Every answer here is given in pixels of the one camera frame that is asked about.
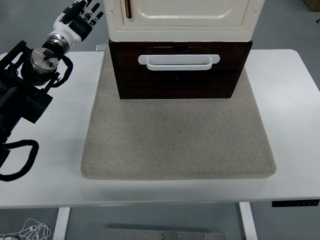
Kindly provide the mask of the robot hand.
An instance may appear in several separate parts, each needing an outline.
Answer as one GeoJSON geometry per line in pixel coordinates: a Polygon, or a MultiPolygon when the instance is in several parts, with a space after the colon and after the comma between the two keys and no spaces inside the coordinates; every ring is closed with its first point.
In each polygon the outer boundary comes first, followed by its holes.
{"type": "Polygon", "coordinates": [[[95,14],[100,7],[99,2],[88,9],[90,4],[90,0],[76,0],[66,7],[53,23],[53,31],[47,41],[59,45],[64,52],[83,42],[104,14],[102,11],[95,14]]]}

